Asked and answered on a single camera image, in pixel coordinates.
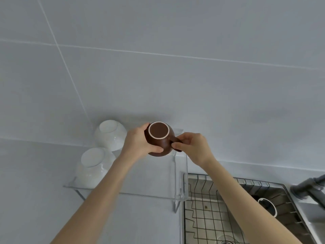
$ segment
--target faucet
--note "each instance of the faucet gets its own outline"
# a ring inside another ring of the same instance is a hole
[[[322,190],[325,187],[325,175],[318,178],[308,178],[298,185],[290,187],[290,191],[298,199],[306,199],[310,196],[321,208],[325,210],[325,193]]]

